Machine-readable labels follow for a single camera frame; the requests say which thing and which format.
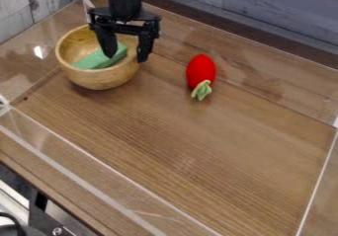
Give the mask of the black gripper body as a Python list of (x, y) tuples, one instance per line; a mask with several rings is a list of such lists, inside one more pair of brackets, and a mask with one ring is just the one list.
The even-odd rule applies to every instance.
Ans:
[(142, 0), (107, 0), (104, 7), (90, 8), (87, 14), (90, 29), (99, 39), (115, 34), (160, 37), (160, 17), (143, 8)]

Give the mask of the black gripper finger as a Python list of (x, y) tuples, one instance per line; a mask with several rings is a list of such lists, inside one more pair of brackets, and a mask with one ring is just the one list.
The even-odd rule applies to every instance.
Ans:
[(95, 33), (104, 55), (112, 58), (118, 51), (116, 35), (108, 28), (96, 27)]
[(138, 45), (138, 62), (143, 63), (148, 60), (148, 56), (152, 52), (155, 38), (151, 33), (142, 32), (139, 34)]

